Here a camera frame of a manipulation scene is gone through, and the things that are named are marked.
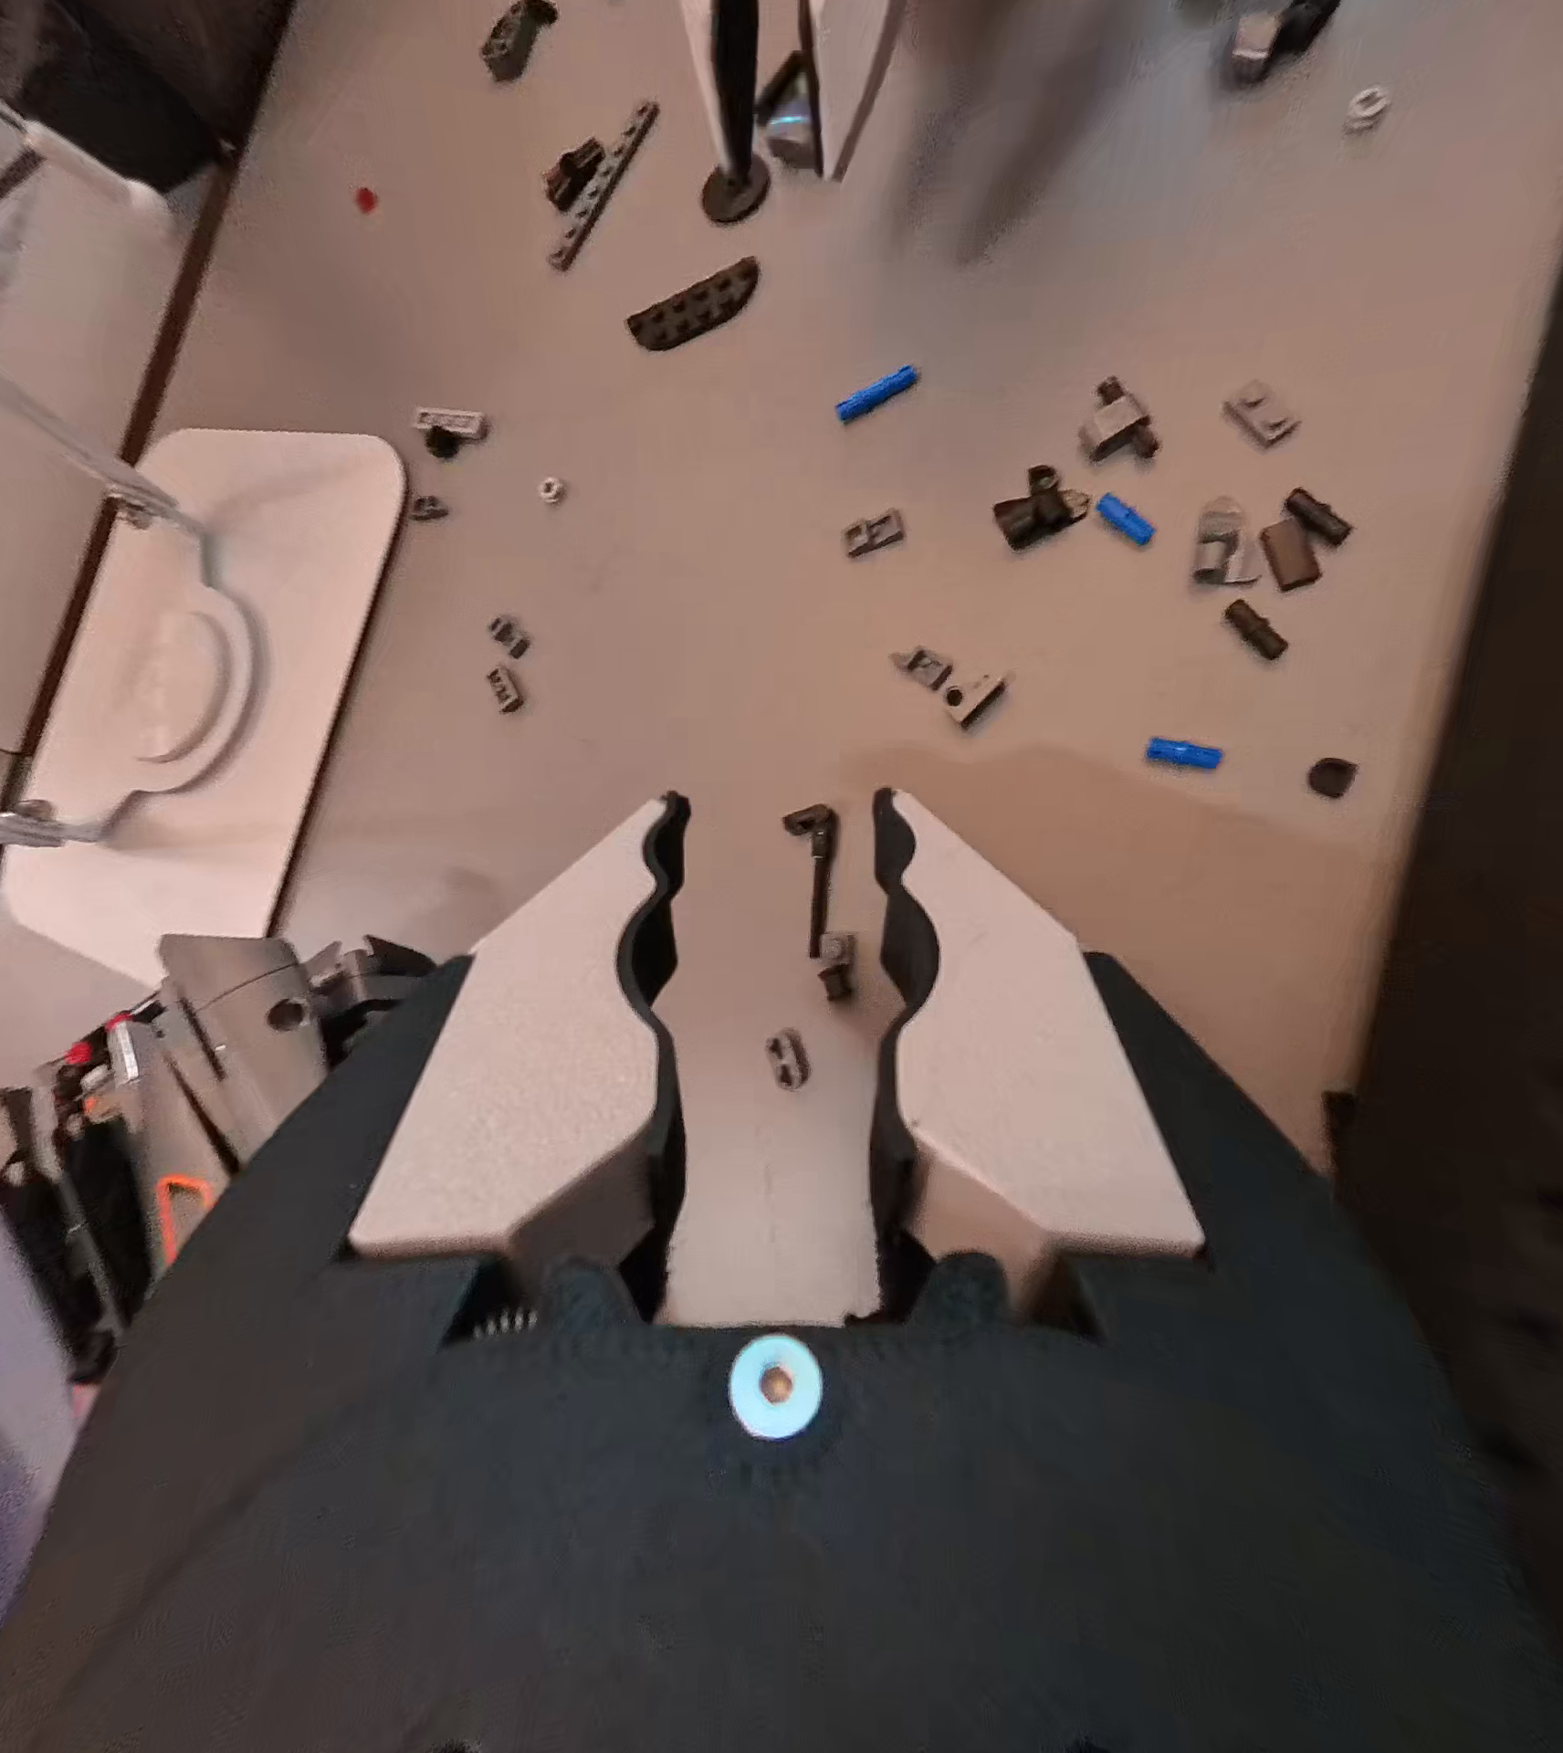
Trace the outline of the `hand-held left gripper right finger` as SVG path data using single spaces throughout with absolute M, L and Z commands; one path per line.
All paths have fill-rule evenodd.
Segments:
M 884 1316 L 988 1255 L 1036 1316 L 1066 1261 L 1208 1252 L 1077 937 L 916 794 L 876 794 L 879 1041 L 870 1216 Z

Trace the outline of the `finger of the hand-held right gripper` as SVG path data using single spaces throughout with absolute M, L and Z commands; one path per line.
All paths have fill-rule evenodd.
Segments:
M 886 59 L 903 28 L 903 0 L 801 0 L 798 43 L 813 123 L 817 180 L 847 180 Z
M 752 166 L 758 0 L 680 0 L 690 59 L 725 174 Z

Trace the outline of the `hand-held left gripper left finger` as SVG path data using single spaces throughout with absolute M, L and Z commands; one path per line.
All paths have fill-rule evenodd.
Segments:
M 647 1268 L 686 1197 L 674 1041 L 690 798 L 635 806 L 482 937 L 351 1219 L 360 1261 Z

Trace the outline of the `shiny grey curved lego slope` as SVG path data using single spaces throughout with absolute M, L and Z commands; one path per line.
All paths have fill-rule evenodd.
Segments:
M 817 89 L 801 49 L 792 49 L 752 93 L 752 123 L 773 163 L 823 174 Z

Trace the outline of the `long dark grey lego plate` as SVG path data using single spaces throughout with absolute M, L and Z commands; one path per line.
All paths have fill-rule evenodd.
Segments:
M 597 151 L 545 257 L 551 271 L 565 277 L 573 269 L 655 123 L 659 103 L 641 103 L 614 142 Z

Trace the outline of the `dark grey lego brick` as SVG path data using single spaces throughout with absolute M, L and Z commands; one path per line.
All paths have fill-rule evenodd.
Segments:
M 531 65 L 531 49 L 540 32 L 551 28 L 556 22 L 560 8 L 551 0 L 511 0 L 482 39 L 482 65 L 490 82 L 496 86 L 517 82 Z

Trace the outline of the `black curved lego wedge plate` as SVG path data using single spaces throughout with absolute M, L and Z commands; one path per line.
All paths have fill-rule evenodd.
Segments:
M 632 312 L 625 318 L 627 335 L 650 353 L 674 353 L 728 318 L 736 318 L 761 285 L 761 264 L 752 257 Z

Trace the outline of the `black lego axle assembly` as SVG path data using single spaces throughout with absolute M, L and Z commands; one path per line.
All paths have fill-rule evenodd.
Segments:
M 829 930 L 829 886 L 838 857 L 838 809 L 801 806 L 782 820 L 788 840 L 808 843 L 808 969 L 829 1004 L 847 1004 L 860 988 L 860 937 Z

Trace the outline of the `grey lego car model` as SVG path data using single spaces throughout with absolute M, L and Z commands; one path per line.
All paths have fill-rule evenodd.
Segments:
M 165 937 L 133 1007 L 0 1084 L 0 1219 L 92 1387 L 142 1304 L 265 1139 L 437 965 L 365 937 L 308 961 L 287 941 Z

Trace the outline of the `grey and black lego piece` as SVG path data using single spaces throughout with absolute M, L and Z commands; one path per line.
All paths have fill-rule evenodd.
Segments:
M 1302 58 L 1313 49 L 1313 39 L 1328 28 L 1337 8 L 1340 8 L 1337 0 L 1287 0 L 1287 3 L 1243 11 L 1231 24 L 1231 39 L 1222 58 L 1227 82 L 1236 89 L 1267 82 L 1276 59 Z

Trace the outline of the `black lego cross connector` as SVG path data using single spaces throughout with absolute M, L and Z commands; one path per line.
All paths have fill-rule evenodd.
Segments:
M 992 504 L 992 522 L 1007 550 L 1033 550 L 1036 541 L 1073 529 L 1089 510 L 1094 499 L 1070 492 L 1058 464 L 1033 464 L 1024 495 Z

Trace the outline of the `matte grey curved lego slope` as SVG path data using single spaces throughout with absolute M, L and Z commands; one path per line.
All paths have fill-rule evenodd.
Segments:
M 1200 587 L 1250 587 L 1262 580 L 1262 546 L 1231 495 L 1200 510 L 1189 580 Z

